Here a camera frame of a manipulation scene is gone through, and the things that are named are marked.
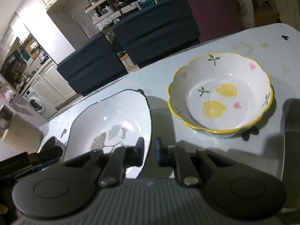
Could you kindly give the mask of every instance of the dark chair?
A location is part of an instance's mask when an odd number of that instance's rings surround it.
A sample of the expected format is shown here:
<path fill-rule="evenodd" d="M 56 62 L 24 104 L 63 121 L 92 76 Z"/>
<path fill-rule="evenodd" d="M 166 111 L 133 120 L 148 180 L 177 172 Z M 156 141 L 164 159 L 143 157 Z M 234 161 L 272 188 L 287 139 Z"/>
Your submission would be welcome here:
<path fill-rule="evenodd" d="M 113 26 L 134 64 L 145 66 L 199 43 L 200 32 L 187 0 L 166 0 Z"/>
<path fill-rule="evenodd" d="M 101 32 L 59 63 L 57 70 L 76 93 L 83 96 L 127 74 Z"/>
<path fill-rule="evenodd" d="M 187 0 L 201 31 L 200 43 L 244 30 L 237 0 Z"/>

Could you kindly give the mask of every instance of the white table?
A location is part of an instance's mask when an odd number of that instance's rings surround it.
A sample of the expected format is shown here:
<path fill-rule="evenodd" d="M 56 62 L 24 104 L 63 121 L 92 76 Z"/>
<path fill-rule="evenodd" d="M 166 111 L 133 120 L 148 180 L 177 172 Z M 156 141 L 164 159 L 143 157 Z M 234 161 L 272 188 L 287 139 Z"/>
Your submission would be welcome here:
<path fill-rule="evenodd" d="M 285 40 L 282 35 L 288 36 L 289 39 Z M 258 61 L 271 77 L 275 100 L 263 119 L 256 124 L 260 128 L 259 135 L 251 135 L 248 142 L 243 141 L 241 137 L 219 139 L 202 134 L 184 125 L 168 109 L 167 86 L 172 81 L 175 71 L 190 59 L 215 51 L 237 52 L 251 57 Z M 248 29 L 162 59 L 85 98 L 40 128 L 45 137 L 41 146 L 51 136 L 56 136 L 66 145 L 72 122 L 92 103 L 124 89 L 142 89 L 152 114 L 152 143 L 156 137 L 161 137 L 165 145 L 180 145 L 189 152 L 194 152 L 197 148 L 212 149 L 276 176 L 278 160 L 283 155 L 279 138 L 282 104 L 288 98 L 300 97 L 299 72 L 298 31 L 285 24 Z M 67 129 L 67 133 L 61 138 L 64 129 Z M 152 144 L 141 177 L 168 177 L 171 172 L 168 168 L 158 168 Z"/>

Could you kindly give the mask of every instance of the washing machine door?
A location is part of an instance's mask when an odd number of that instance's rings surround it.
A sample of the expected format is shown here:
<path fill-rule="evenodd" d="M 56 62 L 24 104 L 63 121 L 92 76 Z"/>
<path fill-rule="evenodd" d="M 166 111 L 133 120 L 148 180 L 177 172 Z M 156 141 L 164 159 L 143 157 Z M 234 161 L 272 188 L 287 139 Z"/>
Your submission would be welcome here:
<path fill-rule="evenodd" d="M 30 97 L 27 102 L 40 114 L 46 110 L 44 103 L 37 97 Z"/>

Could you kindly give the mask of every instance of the maroon panel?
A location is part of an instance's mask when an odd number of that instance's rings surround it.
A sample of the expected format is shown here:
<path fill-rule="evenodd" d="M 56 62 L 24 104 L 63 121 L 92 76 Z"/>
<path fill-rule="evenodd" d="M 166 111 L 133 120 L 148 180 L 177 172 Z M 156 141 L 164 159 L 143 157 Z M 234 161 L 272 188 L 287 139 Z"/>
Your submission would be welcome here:
<path fill-rule="evenodd" d="M 244 30 L 237 0 L 187 0 L 205 42 Z"/>

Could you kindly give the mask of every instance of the white shelf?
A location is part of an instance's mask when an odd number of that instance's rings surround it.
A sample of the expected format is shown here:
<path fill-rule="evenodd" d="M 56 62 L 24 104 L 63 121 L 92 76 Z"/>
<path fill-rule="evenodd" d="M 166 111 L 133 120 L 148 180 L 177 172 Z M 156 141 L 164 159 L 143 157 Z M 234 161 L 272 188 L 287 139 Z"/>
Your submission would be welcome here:
<path fill-rule="evenodd" d="M 99 17 L 99 18 L 93 18 L 93 23 L 94 23 L 94 25 L 97 24 L 97 23 L 99 23 L 101 20 L 107 18 L 109 15 L 112 15 L 113 13 L 114 13 L 114 11 L 109 11 L 108 13 L 102 15 L 102 16 Z"/>
<path fill-rule="evenodd" d="M 97 1 L 94 5 L 90 6 L 88 9 L 86 9 L 86 13 L 92 11 L 93 9 L 95 9 L 96 7 L 100 6 L 103 2 L 106 2 L 107 0 L 99 0 Z"/>

